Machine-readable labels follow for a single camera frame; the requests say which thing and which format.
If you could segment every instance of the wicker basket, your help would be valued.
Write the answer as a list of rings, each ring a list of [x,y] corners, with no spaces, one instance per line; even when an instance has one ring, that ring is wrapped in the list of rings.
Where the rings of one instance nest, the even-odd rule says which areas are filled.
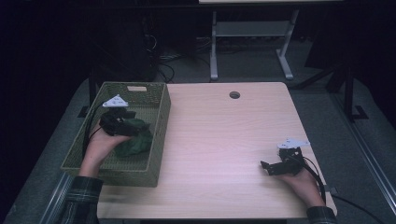
[[[92,126],[107,108],[100,106],[117,94],[129,103],[127,110],[136,112],[136,118],[150,124],[153,141],[150,151],[128,158],[116,157],[114,151],[101,166],[99,178],[107,185],[156,187],[163,157],[163,143],[169,117],[171,100],[166,84],[136,82],[105,82],[99,90],[93,105],[75,138],[61,169],[70,175],[77,175],[82,162],[82,145],[85,128],[94,109]]]

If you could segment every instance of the wrist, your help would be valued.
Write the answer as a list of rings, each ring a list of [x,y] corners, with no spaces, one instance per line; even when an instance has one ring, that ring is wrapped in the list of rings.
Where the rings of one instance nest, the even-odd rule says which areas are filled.
[[[94,161],[84,160],[78,175],[96,178],[99,174],[100,164]]]
[[[305,202],[307,208],[326,206],[326,204],[323,202],[322,198],[320,197],[320,195],[318,193],[314,193],[314,194],[309,195],[308,197],[304,198],[304,202]]]

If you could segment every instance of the floor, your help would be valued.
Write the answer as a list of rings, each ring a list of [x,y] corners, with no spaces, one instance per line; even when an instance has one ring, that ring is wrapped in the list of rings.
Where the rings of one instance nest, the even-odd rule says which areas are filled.
[[[281,38],[239,38],[219,42],[217,82],[276,81],[293,86],[320,72],[315,68],[304,67],[311,42],[293,40],[287,59],[294,80],[286,80],[275,53],[282,41]],[[194,58],[181,57],[170,61],[177,52],[166,50],[163,53],[163,63],[166,65],[160,65],[162,72],[155,81],[169,81],[173,70],[173,83],[209,82],[207,43],[206,38],[198,40],[197,46],[200,46],[201,51]],[[355,80],[354,105],[361,105],[369,119],[356,120],[355,123],[347,121],[339,105],[343,101],[343,91],[327,93],[325,85],[328,79],[325,77],[303,90],[290,91],[324,178],[339,197],[364,207],[384,223],[396,223],[396,211],[390,206],[395,193],[390,192],[393,198],[387,198],[384,193],[387,189],[393,189],[396,183],[396,164],[393,162],[396,158],[396,131],[375,105],[370,92],[358,80]],[[49,204],[55,204],[60,197],[62,199],[62,194],[54,191],[60,186],[60,181],[64,181],[59,167],[83,121],[83,118],[78,118],[78,114],[89,103],[88,93],[86,80],[81,83],[64,112],[5,223],[51,223],[56,217],[58,210]],[[363,156],[365,148],[369,148],[375,157],[390,188],[384,188],[384,185],[381,187],[381,181],[376,178],[375,170],[371,168],[372,162]],[[361,210],[334,200],[339,223],[377,223]],[[101,220],[101,223],[139,223],[139,220],[111,219]],[[307,221],[291,219],[288,223]]]

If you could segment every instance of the white stand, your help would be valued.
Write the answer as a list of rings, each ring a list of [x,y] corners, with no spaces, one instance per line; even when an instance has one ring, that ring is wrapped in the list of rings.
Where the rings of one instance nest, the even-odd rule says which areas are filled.
[[[282,66],[286,79],[293,79],[286,50],[294,30],[299,10],[294,10],[289,21],[217,21],[216,11],[213,12],[212,22],[212,51],[210,52],[210,78],[217,80],[218,61],[216,57],[217,36],[284,36],[285,42],[281,49],[276,50],[276,55]]]

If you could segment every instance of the black device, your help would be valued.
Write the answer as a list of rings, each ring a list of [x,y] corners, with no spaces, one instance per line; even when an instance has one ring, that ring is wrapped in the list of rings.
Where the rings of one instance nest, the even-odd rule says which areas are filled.
[[[124,122],[125,119],[134,119],[135,115],[136,112],[127,111],[124,107],[112,107],[106,113],[102,114],[99,125],[111,136],[138,136],[140,132],[146,131],[149,128],[149,124],[136,127]]]
[[[282,162],[269,164],[261,161],[262,169],[268,171],[268,175],[297,175],[303,169],[304,157],[299,147],[280,148],[279,157]]]

